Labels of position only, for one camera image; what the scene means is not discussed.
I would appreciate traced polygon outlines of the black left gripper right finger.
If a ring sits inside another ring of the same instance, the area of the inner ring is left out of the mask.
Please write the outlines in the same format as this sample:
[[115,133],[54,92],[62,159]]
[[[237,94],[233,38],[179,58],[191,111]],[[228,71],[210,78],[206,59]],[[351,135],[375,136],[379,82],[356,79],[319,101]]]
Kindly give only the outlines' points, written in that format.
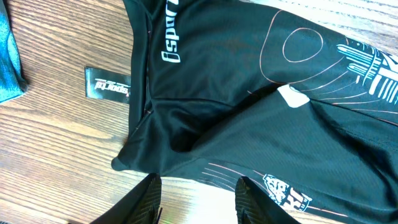
[[235,208],[239,224],[300,224],[245,176],[236,184]]

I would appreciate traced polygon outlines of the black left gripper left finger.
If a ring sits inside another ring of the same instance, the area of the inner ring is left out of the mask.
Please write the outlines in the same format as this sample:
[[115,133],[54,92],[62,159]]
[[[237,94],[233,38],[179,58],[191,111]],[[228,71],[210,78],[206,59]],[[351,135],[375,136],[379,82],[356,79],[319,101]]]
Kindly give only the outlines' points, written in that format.
[[161,208],[162,181],[148,174],[128,194],[91,224],[156,224]]

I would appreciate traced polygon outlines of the black printed cycling jersey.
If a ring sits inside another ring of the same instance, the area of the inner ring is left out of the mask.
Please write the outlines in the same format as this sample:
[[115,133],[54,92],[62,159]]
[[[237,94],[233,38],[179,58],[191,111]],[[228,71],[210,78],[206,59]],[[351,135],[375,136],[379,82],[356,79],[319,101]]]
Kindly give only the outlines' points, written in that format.
[[397,222],[397,57],[242,1],[126,1],[131,74],[86,67],[127,103],[114,170],[234,190],[345,223]]

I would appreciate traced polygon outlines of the blue folded jeans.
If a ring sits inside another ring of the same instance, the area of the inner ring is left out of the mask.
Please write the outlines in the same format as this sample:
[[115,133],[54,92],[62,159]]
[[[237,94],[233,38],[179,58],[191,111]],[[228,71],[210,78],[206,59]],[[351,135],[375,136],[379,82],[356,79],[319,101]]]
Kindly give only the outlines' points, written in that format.
[[27,87],[6,3],[1,1],[1,103],[22,96]]

